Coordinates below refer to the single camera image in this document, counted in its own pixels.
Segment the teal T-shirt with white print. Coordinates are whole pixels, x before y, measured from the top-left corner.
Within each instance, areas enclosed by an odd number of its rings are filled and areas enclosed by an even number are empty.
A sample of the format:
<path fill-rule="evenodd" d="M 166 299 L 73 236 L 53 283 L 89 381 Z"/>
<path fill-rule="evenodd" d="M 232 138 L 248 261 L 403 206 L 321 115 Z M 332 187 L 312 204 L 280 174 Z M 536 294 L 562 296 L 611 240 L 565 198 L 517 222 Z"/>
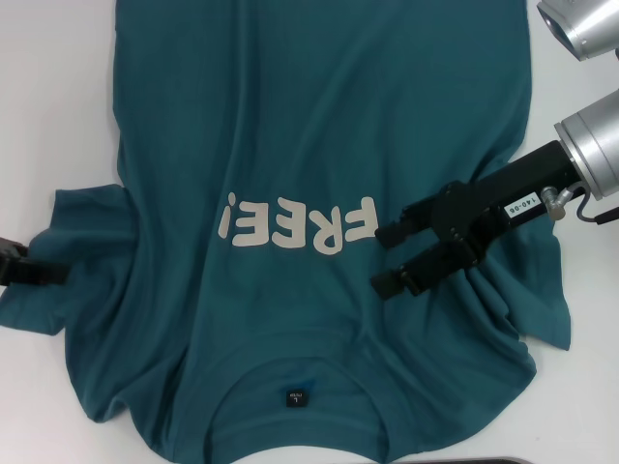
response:
<path fill-rule="evenodd" d="M 375 229 L 520 145 L 524 0 L 117 0 L 120 185 L 60 190 L 0 326 L 63 334 L 93 421 L 177 464 L 307 445 L 387 463 L 465 440 L 571 340 L 539 218 L 478 268 L 382 301 L 424 249 Z"/>

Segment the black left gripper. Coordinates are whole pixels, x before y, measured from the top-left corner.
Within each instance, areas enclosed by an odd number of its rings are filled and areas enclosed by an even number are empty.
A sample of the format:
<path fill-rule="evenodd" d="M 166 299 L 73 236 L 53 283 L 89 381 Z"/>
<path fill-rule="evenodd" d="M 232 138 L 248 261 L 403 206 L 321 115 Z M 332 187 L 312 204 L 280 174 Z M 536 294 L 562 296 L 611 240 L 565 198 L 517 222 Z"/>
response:
<path fill-rule="evenodd" d="M 0 286 L 20 282 L 33 285 L 65 283 L 69 275 L 68 266 L 47 262 L 21 262 L 26 256 L 25 245 L 0 237 Z"/>

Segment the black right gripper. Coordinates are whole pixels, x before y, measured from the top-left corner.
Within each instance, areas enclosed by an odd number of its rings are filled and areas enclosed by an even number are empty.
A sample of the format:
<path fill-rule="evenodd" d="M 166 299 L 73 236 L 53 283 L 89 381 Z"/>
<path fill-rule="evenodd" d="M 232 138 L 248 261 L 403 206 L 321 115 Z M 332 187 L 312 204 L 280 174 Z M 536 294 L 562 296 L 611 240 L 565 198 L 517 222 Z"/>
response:
<path fill-rule="evenodd" d="M 407 205 L 397 220 L 379 226 L 385 249 L 431 231 L 439 243 L 399 267 L 375 275 L 370 284 L 387 301 L 408 290 L 419 296 L 443 279 L 479 264 L 489 246 L 507 232 L 541 216 L 543 189 L 576 181 L 565 149 L 554 140 L 472 183 L 452 182 L 437 196 Z"/>

